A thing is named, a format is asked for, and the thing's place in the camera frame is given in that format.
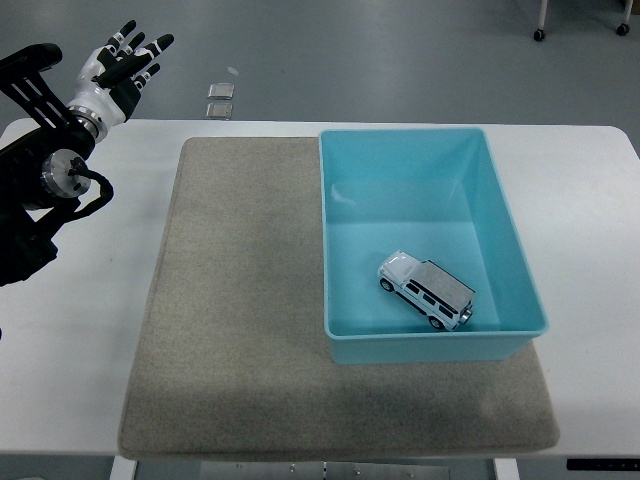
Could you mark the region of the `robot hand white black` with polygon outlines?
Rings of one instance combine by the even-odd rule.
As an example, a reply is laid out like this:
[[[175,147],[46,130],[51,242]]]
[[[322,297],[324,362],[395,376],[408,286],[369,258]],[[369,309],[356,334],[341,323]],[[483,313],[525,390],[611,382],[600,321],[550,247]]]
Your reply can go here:
[[[160,71],[159,56],[174,42],[171,34],[146,42],[136,27],[131,20],[116,31],[92,52],[78,75],[69,108],[94,122],[99,131],[129,120],[142,90]]]

